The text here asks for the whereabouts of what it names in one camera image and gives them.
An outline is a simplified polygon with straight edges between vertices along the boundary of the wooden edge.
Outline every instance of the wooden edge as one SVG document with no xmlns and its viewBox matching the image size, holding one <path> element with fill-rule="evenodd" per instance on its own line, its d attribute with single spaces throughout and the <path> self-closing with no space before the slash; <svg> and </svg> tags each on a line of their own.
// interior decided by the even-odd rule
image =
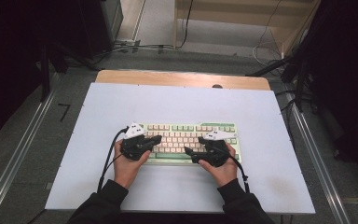
<svg viewBox="0 0 358 224">
<path fill-rule="evenodd" d="M 224 89 L 270 91 L 269 82 L 264 77 L 234 77 L 202 73 L 103 70 L 98 73 L 95 82 L 205 88 L 220 85 Z"/>
</svg>

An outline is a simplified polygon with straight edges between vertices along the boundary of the finger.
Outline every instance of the finger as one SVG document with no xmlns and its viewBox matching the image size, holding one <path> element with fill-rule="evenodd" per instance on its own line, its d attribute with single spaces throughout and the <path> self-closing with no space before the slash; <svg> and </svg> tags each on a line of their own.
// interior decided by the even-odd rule
<svg viewBox="0 0 358 224">
<path fill-rule="evenodd" d="M 115 142 L 115 156 L 120 155 L 121 143 L 122 142 L 123 142 L 123 139 L 120 139 L 120 140 Z"/>
<path fill-rule="evenodd" d="M 145 163 L 147 161 L 147 159 L 149 158 L 150 153 L 151 153 L 150 150 L 147 150 L 146 152 L 144 152 L 142 157 L 139 159 L 139 162 Z"/>
<path fill-rule="evenodd" d="M 234 157 L 235 156 L 235 149 L 234 147 L 232 147 L 229 143 L 226 143 L 226 146 L 227 146 L 227 149 L 228 149 L 228 152 L 229 154 Z"/>
<path fill-rule="evenodd" d="M 202 168 L 204 168 L 206 171 L 208 171 L 209 173 L 212 173 L 213 171 L 213 167 L 211 164 L 209 164 L 209 162 L 207 161 L 203 161 L 203 160 L 199 160 L 199 165 L 202 166 Z"/>
</svg>

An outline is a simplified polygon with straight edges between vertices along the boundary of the hand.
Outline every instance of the hand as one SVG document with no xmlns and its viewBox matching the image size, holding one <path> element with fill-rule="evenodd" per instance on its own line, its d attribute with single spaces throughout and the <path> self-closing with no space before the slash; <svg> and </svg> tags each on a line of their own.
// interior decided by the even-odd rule
<svg viewBox="0 0 358 224">
<path fill-rule="evenodd" d="M 229 154 L 234 157 L 235 149 L 230 144 L 226 145 Z M 237 178 L 237 164 L 231 158 L 228 158 L 226 163 L 219 167 L 213 167 L 209 162 L 203 160 L 199 160 L 199 164 L 213 176 L 219 188 Z"/>
<path fill-rule="evenodd" d="M 121 154 L 121 143 L 123 140 L 117 141 L 115 143 L 115 158 Z M 122 187 L 129 189 L 130 185 L 135 180 L 136 175 L 138 174 L 139 168 L 142 164 L 147 161 L 147 158 L 150 155 L 150 151 L 147 150 L 138 161 L 133 161 L 127 159 L 125 156 L 120 156 L 114 161 L 115 167 L 115 179 L 114 181 L 121 185 Z"/>
</svg>

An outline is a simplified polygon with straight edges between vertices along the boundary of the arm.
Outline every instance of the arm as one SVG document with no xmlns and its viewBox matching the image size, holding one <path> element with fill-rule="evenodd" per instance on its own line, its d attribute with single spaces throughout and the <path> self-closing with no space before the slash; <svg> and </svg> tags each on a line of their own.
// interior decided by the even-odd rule
<svg viewBox="0 0 358 224">
<path fill-rule="evenodd" d="M 138 161 L 120 155 L 121 140 L 115 143 L 115 179 L 108 180 L 100 192 L 92 193 L 72 214 L 68 224 L 73 223 L 117 223 L 120 206 L 129 192 L 132 182 L 142 164 L 150 155 L 146 151 Z"/>
<path fill-rule="evenodd" d="M 231 156 L 234 156 L 235 149 L 229 144 L 227 148 Z M 237 223 L 273 223 L 254 194 L 245 193 L 241 188 L 237 179 L 237 165 L 232 159 L 228 159 L 220 167 L 212 167 L 207 161 L 199 161 L 199 164 L 216 181 L 219 187 L 217 190 L 225 201 L 223 211 L 228 217 Z"/>
</svg>

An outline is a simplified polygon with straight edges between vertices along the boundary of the keyboard key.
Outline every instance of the keyboard key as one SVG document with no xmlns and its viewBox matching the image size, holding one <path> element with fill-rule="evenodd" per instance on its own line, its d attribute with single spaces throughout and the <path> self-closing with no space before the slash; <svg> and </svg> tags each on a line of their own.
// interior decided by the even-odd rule
<svg viewBox="0 0 358 224">
<path fill-rule="evenodd" d="M 189 156 L 182 153 L 157 153 L 156 159 L 169 159 L 169 160 L 191 160 Z"/>
</svg>

